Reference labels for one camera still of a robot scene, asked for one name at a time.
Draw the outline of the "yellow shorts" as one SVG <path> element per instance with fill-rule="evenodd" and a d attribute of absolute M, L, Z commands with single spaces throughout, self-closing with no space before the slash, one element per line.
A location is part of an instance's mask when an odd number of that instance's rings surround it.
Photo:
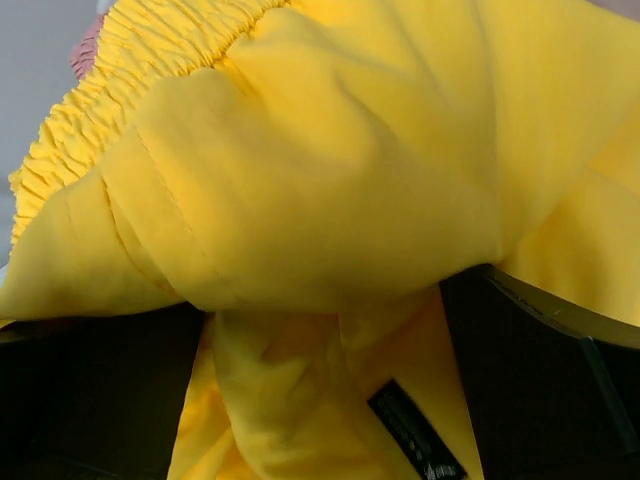
<path fill-rule="evenodd" d="M 206 315 L 173 479 L 484 473 L 438 284 L 639 322 L 639 25 L 588 1 L 118 1 L 20 168 L 3 321 Z"/>

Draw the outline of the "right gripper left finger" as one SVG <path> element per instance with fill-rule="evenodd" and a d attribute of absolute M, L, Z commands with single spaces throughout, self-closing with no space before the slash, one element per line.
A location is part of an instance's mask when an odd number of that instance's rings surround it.
<path fill-rule="evenodd" d="M 178 305 L 3 328 L 2 478 L 166 478 L 203 324 Z"/>

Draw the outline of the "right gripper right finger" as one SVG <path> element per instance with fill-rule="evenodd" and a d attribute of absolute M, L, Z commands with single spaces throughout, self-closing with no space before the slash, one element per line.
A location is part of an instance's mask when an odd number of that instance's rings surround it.
<path fill-rule="evenodd" d="M 635 479 L 639 330 L 489 265 L 440 285 L 488 479 Z"/>

